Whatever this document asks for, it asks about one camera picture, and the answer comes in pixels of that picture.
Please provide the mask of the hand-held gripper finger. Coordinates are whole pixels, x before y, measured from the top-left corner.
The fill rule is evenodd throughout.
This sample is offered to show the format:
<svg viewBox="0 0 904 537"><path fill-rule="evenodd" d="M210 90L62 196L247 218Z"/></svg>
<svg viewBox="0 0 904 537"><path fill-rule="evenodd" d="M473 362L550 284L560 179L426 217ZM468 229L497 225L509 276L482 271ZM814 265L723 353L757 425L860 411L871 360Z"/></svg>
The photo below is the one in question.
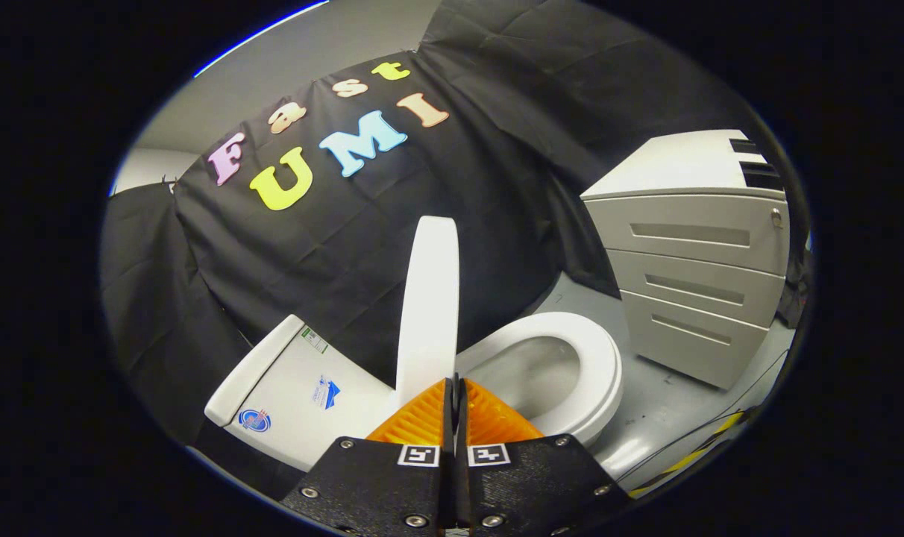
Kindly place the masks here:
<svg viewBox="0 0 904 537"><path fill-rule="evenodd" d="M471 534L586 534L630 504L574 435L544 434L477 382L459 382L456 522Z"/></svg>
<svg viewBox="0 0 904 537"><path fill-rule="evenodd" d="M283 497L283 506L331 533L443 533L454 458L453 400L451 380L441 380L364 438L334 439Z"/></svg>

